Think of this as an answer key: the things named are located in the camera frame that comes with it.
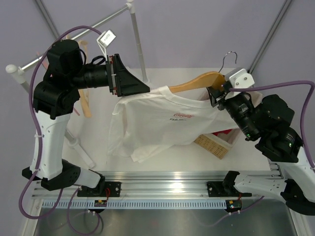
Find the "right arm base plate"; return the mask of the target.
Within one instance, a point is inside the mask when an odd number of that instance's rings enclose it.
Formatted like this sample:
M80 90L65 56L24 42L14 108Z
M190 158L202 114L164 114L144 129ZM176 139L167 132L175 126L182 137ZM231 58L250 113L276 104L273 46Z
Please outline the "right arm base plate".
M251 197L252 193L241 193L234 187L225 189L223 181L209 181L206 183L209 197Z

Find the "wooden hanger with metal hook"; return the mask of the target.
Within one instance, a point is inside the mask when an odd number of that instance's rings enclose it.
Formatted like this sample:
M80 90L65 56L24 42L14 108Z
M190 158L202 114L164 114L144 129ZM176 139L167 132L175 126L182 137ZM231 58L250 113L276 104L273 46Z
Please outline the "wooden hanger with metal hook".
M224 83L225 79L224 76L221 74L222 69L224 68L225 58L229 54L235 54L235 64L237 63L238 54L235 51L230 51L225 54L222 59L222 65L218 72L210 71L204 74L199 75L198 77L194 78L193 80L177 85L169 87L169 90L172 93L184 92L194 89L202 89L207 87L214 87L215 89L219 89L221 85Z

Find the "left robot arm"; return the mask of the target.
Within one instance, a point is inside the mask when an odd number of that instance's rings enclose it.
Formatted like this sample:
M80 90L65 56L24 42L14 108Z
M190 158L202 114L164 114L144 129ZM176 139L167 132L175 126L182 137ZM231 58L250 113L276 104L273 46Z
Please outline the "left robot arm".
M47 51L49 66L34 89L31 110L36 123L35 153L32 164L23 169L23 177L39 180L49 191L81 186L79 197L103 197L107 192L105 177L83 169L62 158L66 126L79 100L79 90L109 87L122 97L147 93L150 88L133 76L120 56L98 56L90 63L77 41L57 41Z

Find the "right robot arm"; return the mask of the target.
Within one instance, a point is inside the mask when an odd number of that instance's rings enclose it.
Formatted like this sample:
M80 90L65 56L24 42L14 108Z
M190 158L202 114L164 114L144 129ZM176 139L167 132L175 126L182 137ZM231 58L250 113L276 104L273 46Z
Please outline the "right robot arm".
M264 97L254 106L248 92L228 98L227 92L207 88L213 107L228 111L245 135L246 141L257 141L255 148L272 163L287 171L289 178L251 177L229 171L222 182L208 182L217 196L258 194L277 199L302 215L315 214L315 173L305 152L305 144L290 127L294 111L278 95Z

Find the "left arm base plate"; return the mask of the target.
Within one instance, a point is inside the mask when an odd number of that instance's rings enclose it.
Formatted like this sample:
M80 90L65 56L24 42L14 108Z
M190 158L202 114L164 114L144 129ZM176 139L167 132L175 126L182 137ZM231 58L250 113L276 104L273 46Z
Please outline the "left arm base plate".
M82 186L77 197L120 197L122 183L119 181L103 181L96 188Z

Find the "white printed t shirt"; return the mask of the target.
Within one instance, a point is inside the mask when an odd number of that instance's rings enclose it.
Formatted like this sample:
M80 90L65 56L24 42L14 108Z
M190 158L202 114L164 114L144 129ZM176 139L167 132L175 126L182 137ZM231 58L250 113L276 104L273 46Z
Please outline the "white printed t shirt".
M112 113L108 155L142 162L177 145L189 145L201 134L238 126L227 111L209 100L192 100L163 86L121 98Z

